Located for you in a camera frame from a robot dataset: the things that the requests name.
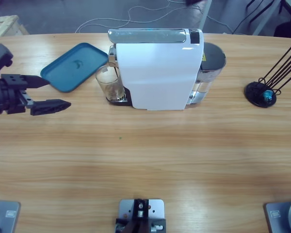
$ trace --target wood grain surface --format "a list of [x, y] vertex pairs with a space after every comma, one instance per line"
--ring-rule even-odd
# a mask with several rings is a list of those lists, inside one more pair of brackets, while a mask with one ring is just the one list
[[[121, 199], [165, 202], [169, 233], [266, 233], [263, 205], [291, 200], [291, 83], [262, 109], [243, 95], [291, 39], [206, 34], [227, 65], [205, 100], [183, 111], [112, 106], [94, 77], [60, 113], [0, 115], [0, 200], [22, 209], [17, 233], [113, 233]], [[2, 73], [39, 75], [81, 42], [106, 52], [106, 34], [0, 38], [14, 54]]]

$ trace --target wooden pallet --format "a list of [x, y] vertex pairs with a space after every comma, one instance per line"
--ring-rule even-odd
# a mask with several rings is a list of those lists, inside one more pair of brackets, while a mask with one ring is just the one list
[[0, 37], [11, 35], [28, 35], [29, 33], [19, 22], [18, 16], [0, 17]]

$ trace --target gray floor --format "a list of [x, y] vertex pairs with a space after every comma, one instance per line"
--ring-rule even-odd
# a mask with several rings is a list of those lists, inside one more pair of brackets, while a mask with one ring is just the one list
[[[209, 16], [228, 24], [235, 29], [240, 21], [252, 12], [260, 3], [256, 0], [247, 10], [250, 0], [213, 0]], [[265, 0], [258, 12], [271, 0]], [[94, 18], [128, 19], [128, 9], [133, 6], [144, 6], [151, 9], [162, 8], [167, 0], [0, 0], [0, 16], [18, 15], [30, 34], [42, 33], [74, 33], [79, 25]], [[169, 7], [159, 11], [149, 11], [135, 8], [131, 11], [131, 19], [151, 21], [184, 4], [170, 3]], [[252, 34], [262, 17], [249, 24], [253, 14], [242, 23], [235, 33]], [[147, 24], [129, 23], [130, 28], [196, 28], [199, 25], [201, 13], [196, 9], [176, 10], [165, 18]], [[279, 15], [274, 13], [260, 35], [272, 36], [277, 25], [290, 20], [286, 10]], [[112, 20], [96, 20], [93, 23], [116, 27], [125, 24]], [[107, 32], [107, 28], [89, 26], [84, 33]], [[213, 20], [207, 19], [204, 29], [206, 33], [230, 33], [229, 30]]]

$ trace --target black clamp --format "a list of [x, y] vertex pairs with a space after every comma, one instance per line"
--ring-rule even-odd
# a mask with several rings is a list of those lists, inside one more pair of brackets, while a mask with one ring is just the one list
[[[0, 44], [0, 70], [12, 64], [12, 53]], [[33, 101], [27, 94], [27, 88], [39, 88], [48, 85], [49, 81], [39, 76], [2, 74], [0, 78], [0, 114], [24, 113], [26, 108], [31, 110], [31, 115], [44, 115], [60, 112], [71, 106], [64, 100]]]

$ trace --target blue tray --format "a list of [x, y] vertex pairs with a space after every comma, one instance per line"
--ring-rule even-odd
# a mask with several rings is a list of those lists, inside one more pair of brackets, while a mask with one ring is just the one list
[[41, 77], [57, 90], [70, 92], [108, 62], [108, 55], [88, 44], [81, 43], [41, 70]]

